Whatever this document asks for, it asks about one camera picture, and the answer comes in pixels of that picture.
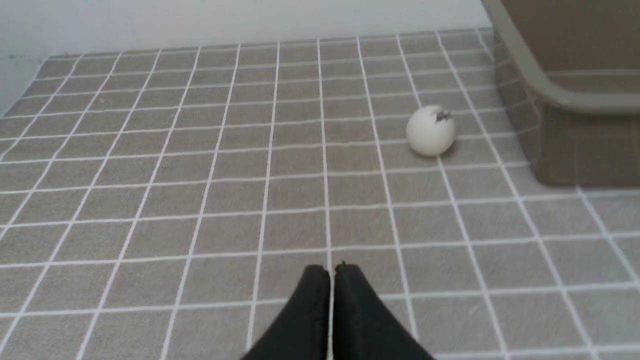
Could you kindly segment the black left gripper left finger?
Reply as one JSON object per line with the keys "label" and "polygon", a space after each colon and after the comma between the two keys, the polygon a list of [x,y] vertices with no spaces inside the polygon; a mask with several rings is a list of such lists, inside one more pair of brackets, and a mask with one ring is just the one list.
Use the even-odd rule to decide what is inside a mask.
{"label": "black left gripper left finger", "polygon": [[325,360],[328,355],[330,275],[304,267],[291,297],[243,360]]}

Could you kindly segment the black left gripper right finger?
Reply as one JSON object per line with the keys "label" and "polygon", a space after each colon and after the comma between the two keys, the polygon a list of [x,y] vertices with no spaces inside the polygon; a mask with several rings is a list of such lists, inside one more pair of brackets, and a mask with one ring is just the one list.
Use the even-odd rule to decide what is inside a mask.
{"label": "black left gripper right finger", "polygon": [[432,360],[382,302],[361,268],[341,263],[334,274],[335,360]]}

